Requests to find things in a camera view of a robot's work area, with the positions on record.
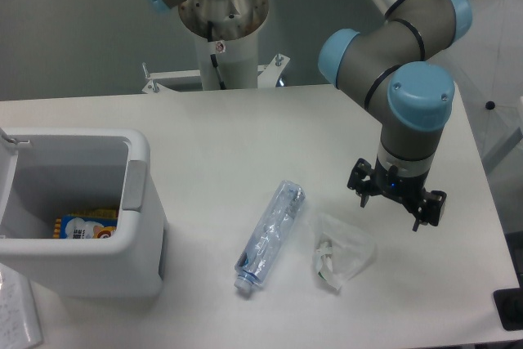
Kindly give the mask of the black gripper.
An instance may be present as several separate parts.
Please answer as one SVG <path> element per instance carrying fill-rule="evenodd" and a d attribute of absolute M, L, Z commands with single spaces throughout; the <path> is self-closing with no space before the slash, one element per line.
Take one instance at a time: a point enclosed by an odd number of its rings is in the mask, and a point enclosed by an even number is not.
<path fill-rule="evenodd" d="M 414 216 L 413 231 L 421 225 L 438 226 L 445 210 L 447 194 L 442 190 L 427 191 L 424 184 L 428 171 L 416 177 L 400 175 L 399 169 L 386 169 L 379 159 L 373 169 L 371 164 L 359 158 L 351 170 L 347 187 L 360 197 L 362 208 L 369 198 L 382 195 L 398 203 L 408 203 L 408 210 Z"/>

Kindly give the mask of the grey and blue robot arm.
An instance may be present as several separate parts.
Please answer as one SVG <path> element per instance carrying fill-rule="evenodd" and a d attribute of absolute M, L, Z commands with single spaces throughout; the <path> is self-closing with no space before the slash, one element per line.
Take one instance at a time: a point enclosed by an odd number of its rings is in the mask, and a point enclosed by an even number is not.
<path fill-rule="evenodd" d="M 206 90 L 259 86 L 257 32 L 268 0 L 148 0 L 157 11 L 177 9 L 199 48 Z M 318 67 L 382 126 L 375 163 L 359 159 L 348 187 L 363 200 L 381 195 L 401 204 L 416 226 L 437 226 L 441 190 L 425 181 L 449 120 L 455 85 L 429 60 L 471 27 L 468 0 L 372 0 L 385 25 L 371 34 L 341 29 L 322 46 Z"/>

